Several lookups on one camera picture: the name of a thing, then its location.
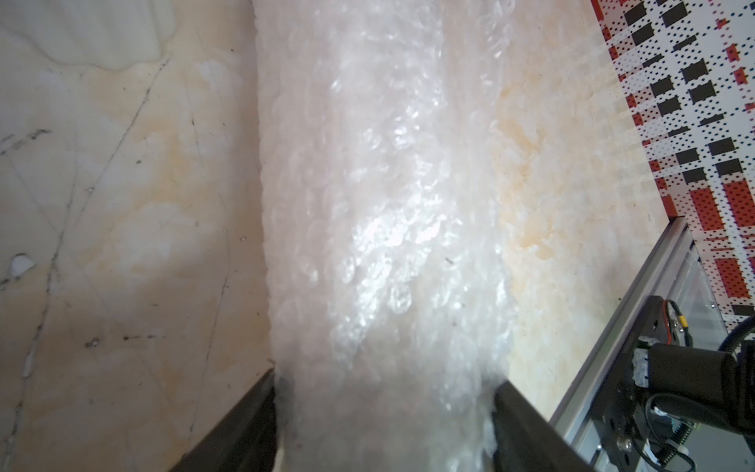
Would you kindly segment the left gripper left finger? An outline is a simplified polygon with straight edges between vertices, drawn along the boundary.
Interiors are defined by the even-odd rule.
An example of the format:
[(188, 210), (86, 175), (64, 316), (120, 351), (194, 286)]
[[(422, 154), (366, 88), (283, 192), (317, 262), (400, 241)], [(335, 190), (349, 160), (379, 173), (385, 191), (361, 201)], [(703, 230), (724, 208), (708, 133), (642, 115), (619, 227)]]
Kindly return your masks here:
[(173, 472), (271, 472), (277, 454), (274, 371), (269, 370)]

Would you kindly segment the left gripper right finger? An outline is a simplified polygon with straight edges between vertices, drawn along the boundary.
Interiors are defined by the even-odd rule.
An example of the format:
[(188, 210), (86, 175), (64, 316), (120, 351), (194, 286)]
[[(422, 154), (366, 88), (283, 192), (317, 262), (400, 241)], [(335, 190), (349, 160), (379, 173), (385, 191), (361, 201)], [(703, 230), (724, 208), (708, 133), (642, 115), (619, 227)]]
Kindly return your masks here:
[(506, 381), (497, 388), (494, 405), (495, 471), (592, 471), (513, 383)]

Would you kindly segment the bubble wrap sheet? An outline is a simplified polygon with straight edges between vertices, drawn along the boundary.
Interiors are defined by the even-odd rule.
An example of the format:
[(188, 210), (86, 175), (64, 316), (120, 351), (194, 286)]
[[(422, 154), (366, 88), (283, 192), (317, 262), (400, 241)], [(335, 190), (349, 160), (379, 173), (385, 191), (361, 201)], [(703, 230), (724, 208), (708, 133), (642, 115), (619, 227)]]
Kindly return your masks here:
[(511, 1), (257, 1), (284, 471), (495, 471)]

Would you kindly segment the small white ribbed vase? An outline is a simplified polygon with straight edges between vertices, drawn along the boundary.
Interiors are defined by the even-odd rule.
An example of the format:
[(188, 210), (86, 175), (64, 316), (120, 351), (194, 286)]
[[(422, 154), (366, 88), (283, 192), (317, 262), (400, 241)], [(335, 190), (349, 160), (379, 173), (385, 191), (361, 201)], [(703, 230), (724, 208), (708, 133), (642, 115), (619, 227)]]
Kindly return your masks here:
[(170, 1), (3, 1), (1, 25), (50, 59), (122, 70), (153, 62), (175, 35)]

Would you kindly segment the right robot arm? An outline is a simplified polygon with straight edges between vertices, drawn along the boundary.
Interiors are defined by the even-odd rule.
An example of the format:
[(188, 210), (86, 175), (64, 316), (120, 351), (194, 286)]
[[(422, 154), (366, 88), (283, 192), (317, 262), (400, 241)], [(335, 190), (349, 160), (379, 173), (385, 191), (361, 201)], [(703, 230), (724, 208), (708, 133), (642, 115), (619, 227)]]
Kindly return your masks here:
[(647, 349), (646, 409), (752, 439), (754, 342), (746, 338), (753, 332), (748, 319), (716, 351), (666, 344)]

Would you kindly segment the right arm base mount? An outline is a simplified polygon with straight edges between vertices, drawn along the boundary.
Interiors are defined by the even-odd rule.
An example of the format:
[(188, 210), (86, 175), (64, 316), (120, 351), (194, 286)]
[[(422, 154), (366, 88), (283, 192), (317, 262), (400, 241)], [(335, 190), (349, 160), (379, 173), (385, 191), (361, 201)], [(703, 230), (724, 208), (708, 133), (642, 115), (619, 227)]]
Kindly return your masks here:
[(649, 436), (644, 419), (647, 389), (635, 379), (635, 351), (653, 344), (680, 345), (682, 341), (682, 336), (672, 332), (663, 312), (664, 302), (659, 295), (645, 299), (589, 409), (602, 452), (595, 461), (598, 470), (635, 471), (642, 462), (635, 448)]

